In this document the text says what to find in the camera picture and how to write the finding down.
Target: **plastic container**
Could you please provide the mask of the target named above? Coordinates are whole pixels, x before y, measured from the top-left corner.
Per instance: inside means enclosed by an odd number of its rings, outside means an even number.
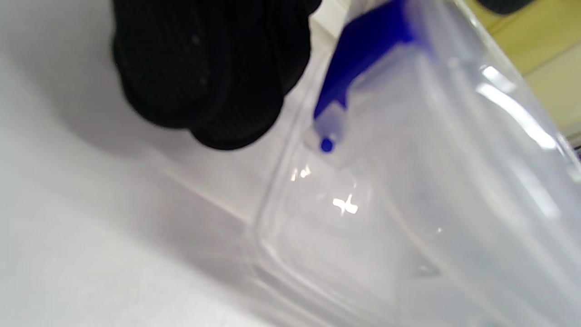
[[[408,35],[330,81],[339,40],[254,224],[257,277],[334,326],[581,325],[570,146],[462,2],[357,6]]]

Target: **yellow wall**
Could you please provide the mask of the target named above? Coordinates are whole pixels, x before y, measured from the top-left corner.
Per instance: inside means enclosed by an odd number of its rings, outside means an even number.
[[[498,16],[467,0],[559,127],[581,123],[581,0],[536,0]]]

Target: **gloved hand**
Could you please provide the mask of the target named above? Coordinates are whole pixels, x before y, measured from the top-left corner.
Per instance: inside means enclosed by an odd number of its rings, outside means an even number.
[[[275,123],[309,61],[321,0],[113,0],[113,55],[146,120],[233,150]]]

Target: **plastic container lid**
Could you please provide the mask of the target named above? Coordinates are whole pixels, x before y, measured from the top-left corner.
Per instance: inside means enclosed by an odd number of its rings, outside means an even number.
[[[462,2],[365,7],[281,155],[258,278],[336,326],[579,326],[570,146]],[[381,10],[408,34],[354,55]]]

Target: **white surface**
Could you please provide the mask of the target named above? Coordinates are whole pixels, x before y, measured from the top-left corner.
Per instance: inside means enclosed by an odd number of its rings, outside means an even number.
[[[301,91],[257,145],[210,151],[125,104],[111,31],[108,1],[0,1],[0,325],[268,325],[231,296],[237,242]]]

